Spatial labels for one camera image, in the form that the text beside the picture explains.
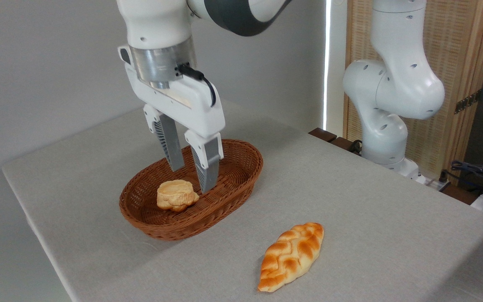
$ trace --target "bread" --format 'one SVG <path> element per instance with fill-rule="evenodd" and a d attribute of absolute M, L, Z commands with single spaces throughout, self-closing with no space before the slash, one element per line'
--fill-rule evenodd
<path fill-rule="evenodd" d="M 274 292 L 309 271 L 320 256 L 324 228 L 315 222 L 294 226 L 264 254 L 258 291 Z"/>
<path fill-rule="evenodd" d="M 157 204 L 163 210 L 181 212 L 199 200 L 193 185 L 185 180 L 169 180 L 159 185 Z"/>

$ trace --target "basket rim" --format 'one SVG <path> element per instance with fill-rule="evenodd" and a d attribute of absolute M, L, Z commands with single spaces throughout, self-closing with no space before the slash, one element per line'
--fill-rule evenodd
<path fill-rule="evenodd" d="M 236 140 L 236 139 L 222 139 L 222 142 L 228 143 L 230 145 L 244 145 L 245 147 L 248 147 L 249 149 L 253 150 L 251 157 L 253 157 L 257 162 L 259 162 L 259 164 L 257 164 L 257 167 L 255 168 L 255 170 L 253 170 L 253 173 L 250 174 L 249 178 L 247 178 L 247 181 L 243 185 L 238 187 L 236 189 L 236 191 L 233 191 L 231 194 L 229 194 L 228 198 L 223 198 L 220 201 L 220 203 L 218 203 L 215 207 L 209 208 L 208 211 L 202 211 L 200 214 L 198 214 L 197 215 L 198 219 L 195 219 L 194 217 L 192 218 L 191 216 L 187 216 L 187 217 L 182 216 L 181 219 L 178 220 L 177 223 L 176 223 L 176 224 L 181 225 L 180 230 L 182 230 L 184 228 L 188 228 L 188 227 L 196 225 L 196 224 L 199 224 L 202 219 L 207 218 L 209 215 L 213 214 L 216 210 L 223 208 L 228 202 L 234 200 L 236 197 L 238 197 L 239 195 L 241 195 L 242 193 L 244 193 L 248 189 L 252 190 L 256 180 L 258 179 L 260 173 L 262 172 L 263 157 L 262 157 L 262 154 L 260 153 L 260 151 L 258 151 L 258 149 L 255 146 L 251 145 L 250 143 L 248 143 L 246 141 Z M 132 187 L 139 183 L 140 177 L 142 177 L 144 174 L 146 174 L 146 172 L 149 169 L 151 169 L 151 167 L 156 163 L 157 162 L 150 164 L 149 166 L 147 166 L 143 170 L 140 170 L 128 182 L 128 184 L 126 184 L 126 186 L 124 187 L 124 189 L 123 189 L 123 191 L 122 191 L 122 193 L 119 197 L 119 208 L 120 208 L 123 216 L 126 218 L 126 220 L 128 220 L 133 226 L 135 226 L 135 227 L 137 227 L 141 230 L 143 230 L 143 228 L 146 228 L 147 231 L 153 231 L 153 232 L 159 231 L 160 229 L 165 228 L 167 225 L 165 225 L 165 224 L 148 224 L 148 223 L 142 222 L 141 220 L 138 220 L 128 210 L 128 208 L 126 206 L 126 202 L 125 202 L 126 201 L 125 197 L 131 191 Z M 207 192 L 206 194 L 200 195 L 200 197 L 202 198 L 205 195 L 212 193 L 212 191 L 213 191 L 213 189 L 211 191 Z"/>

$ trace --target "electrical cable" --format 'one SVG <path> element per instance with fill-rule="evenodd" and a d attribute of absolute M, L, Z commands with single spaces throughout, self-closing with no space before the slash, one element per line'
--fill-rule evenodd
<path fill-rule="evenodd" d="M 188 77 L 193 78 L 194 80 L 204 81 L 210 89 L 210 94 L 211 94 L 211 106 L 210 107 L 213 107 L 215 105 L 216 98 L 217 98 L 217 96 L 215 94 L 215 89 L 213 88 L 210 81 L 205 77 L 205 75 L 201 71 L 198 71 L 198 70 L 191 68 L 189 63 L 180 64 L 174 70 L 178 71 L 182 75 L 187 75 Z"/>
<path fill-rule="evenodd" d="M 481 165 L 475 165 L 475 164 L 470 164 L 470 163 L 461 162 L 461 161 L 453 161 L 451 163 L 451 170 L 452 171 L 468 172 L 469 174 L 467 174 L 466 176 L 473 174 L 473 175 L 483 179 L 483 166 L 481 166 Z M 471 185 L 472 187 L 475 187 L 475 189 L 473 189 L 472 191 L 483 190 L 483 184 L 479 184 L 479 183 L 475 183 L 475 182 L 472 182 L 470 180 L 467 180 L 467 179 L 465 179 L 466 176 L 463 176 L 463 177 L 457 176 L 457 175 L 452 174 L 448 170 L 443 170 L 441 172 L 441 175 L 443 173 L 448 175 L 448 176 L 451 176 L 453 178 L 456 178 L 456 179 L 460 180 L 461 182 L 463 182 L 465 184 L 468 184 L 468 185 Z"/>
<path fill-rule="evenodd" d="M 357 153 L 361 153 L 362 144 L 363 144 L 362 140 L 354 140 L 353 143 L 351 143 L 351 145 L 349 146 L 348 151 L 349 152 L 356 151 Z"/>

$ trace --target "white wall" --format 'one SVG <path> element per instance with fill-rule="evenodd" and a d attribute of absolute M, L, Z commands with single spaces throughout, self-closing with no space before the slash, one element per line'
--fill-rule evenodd
<path fill-rule="evenodd" d="M 199 67 L 224 99 L 302 130 L 320 126 L 324 7 L 294 0 L 254 38 L 197 22 Z M 117 57 L 125 30 L 114 0 L 0 0 L 0 167 L 142 106 Z M 4 300 L 69 298 L 0 172 Z"/>

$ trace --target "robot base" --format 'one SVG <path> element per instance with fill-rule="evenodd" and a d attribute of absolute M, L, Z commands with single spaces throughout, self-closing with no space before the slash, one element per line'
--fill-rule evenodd
<path fill-rule="evenodd" d="M 394 172 L 410 178 L 418 183 L 426 183 L 426 178 L 418 171 L 418 165 L 414 161 L 405 157 L 397 163 L 382 164 L 381 166 L 389 170 L 393 170 Z"/>

